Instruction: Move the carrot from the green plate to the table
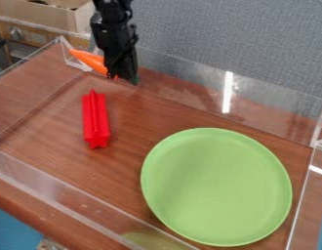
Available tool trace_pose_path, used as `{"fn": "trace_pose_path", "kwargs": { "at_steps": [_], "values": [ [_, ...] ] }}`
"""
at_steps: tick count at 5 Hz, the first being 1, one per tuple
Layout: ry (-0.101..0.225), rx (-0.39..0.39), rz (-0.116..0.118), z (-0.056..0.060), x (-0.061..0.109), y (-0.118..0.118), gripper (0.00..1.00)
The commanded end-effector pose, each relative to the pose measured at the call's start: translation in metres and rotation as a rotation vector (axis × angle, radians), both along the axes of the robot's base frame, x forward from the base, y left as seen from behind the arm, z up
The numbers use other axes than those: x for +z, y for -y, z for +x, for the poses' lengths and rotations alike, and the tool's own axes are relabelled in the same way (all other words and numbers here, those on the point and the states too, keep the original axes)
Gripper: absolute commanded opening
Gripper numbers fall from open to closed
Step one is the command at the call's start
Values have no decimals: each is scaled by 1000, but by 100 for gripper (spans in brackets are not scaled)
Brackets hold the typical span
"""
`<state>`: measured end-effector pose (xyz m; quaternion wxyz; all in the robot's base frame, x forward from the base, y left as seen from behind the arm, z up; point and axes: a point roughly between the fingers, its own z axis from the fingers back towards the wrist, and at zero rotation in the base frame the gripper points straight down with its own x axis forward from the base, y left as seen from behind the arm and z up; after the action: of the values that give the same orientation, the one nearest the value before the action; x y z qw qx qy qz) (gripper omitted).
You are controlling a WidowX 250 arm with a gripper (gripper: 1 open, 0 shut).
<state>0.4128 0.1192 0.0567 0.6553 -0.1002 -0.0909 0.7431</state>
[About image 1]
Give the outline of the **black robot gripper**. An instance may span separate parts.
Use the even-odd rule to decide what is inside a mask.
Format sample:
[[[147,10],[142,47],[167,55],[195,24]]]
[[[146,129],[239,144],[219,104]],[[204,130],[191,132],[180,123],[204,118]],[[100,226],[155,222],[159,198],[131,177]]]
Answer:
[[[139,37],[131,19],[128,11],[96,11],[90,24],[96,46],[104,52],[108,77],[127,79],[136,85],[139,78],[135,44]]]

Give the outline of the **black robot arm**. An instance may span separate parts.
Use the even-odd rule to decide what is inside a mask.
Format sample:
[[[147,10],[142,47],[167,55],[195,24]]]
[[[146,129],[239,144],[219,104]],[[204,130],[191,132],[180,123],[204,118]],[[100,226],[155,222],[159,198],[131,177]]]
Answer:
[[[138,57],[135,44],[138,42],[134,17],[134,0],[92,0],[95,14],[90,25],[95,43],[104,53],[104,66],[108,77],[138,83]]]

